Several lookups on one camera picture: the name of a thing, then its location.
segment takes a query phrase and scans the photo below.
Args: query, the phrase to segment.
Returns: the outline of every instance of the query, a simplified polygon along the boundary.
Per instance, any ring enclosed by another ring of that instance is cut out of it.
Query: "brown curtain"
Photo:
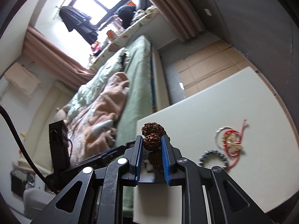
[[[23,53],[74,89],[86,84],[96,74],[96,71],[84,68],[66,55],[31,26],[26,31]]]
[[[204,27],[188,0],[150,0],[180,41],[195,37]]]

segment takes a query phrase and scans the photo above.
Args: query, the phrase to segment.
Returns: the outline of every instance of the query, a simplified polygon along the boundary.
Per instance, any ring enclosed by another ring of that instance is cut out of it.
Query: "red string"
[[[238,131],[236,131],[236,130],[227,130],[226,132],[224,132],[223,136],[225,136],[226,139],[227,139],[227,135],[229,133],[237,133],[239,135],[239,140],[237,142],[235,142],[235,144],[241,144],[241,140],[242,140],[242,137],[243,137],[243,133],[244,133],[246,121],[247,121],[246,119],[243,120],[243,124],[242,124],[242,128],[241,128],[241,132],[240,133]],[[227,148],[226,141],[223,142],[223,148],[224,148],[224,151],[226,152],[226,154],[228,156],[230,156],[231,158],[235,158],[235,160],[233,161],[233,163],[226,168],[227,170],[229,170],[229,169],[233,168],[238,163],[238,161],[240,159],[240,151],[238,150],[238,152],[235,155],[230,154],[230,152],[229,152],[229,150]]]

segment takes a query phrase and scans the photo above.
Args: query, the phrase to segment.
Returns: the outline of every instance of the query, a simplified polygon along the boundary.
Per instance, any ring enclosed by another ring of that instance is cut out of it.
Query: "pink blanket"
[[[68,125],[68,138],[73,142],[71,165],[114,146],[114,122],[125,106],[129,91],[128,77],[115,73],[98,98]]]

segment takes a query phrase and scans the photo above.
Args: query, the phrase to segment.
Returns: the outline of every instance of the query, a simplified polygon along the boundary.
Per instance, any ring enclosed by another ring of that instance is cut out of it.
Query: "screw head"
[[[181,157],[181,158],[179,158],[178,162],[179,162],[179,163],[186,163],[186,162],[187,162],[187,159],[184,158],[184,157]]]
[[[219,166],[216,166],[216,167],[213,167],[213,171],[214,171],[215,173],[221,173],[221,172],[222,172],[222,168],[219,167]]]
[[[126,162],[127,162],[128,160],[126,159],[126,158],[119,158],[119,160],[117,160],[117,162],[119,163],[119,164],[125,164]]]
[[[91,173],[92,172],[92,167],[85,167],[85,168],[83,168],[83,173]]]

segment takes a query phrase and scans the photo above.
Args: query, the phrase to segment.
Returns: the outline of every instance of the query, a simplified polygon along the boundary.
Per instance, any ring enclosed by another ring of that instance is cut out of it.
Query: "pillow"
[[[72,100],[68,103],[67,121],[70,123],[83,109],[87,108],[100,95],[108,79],[122,70],[123,56],[126,54],[125,62],[131,60],[126,48],[120,49],[103,65],[96,75],[88,83],[82,85]]]
[[[146,0],[137,0],[136,11],[138,11],[140,9],[145,10],[146,9],[145,3],[146,3]]]

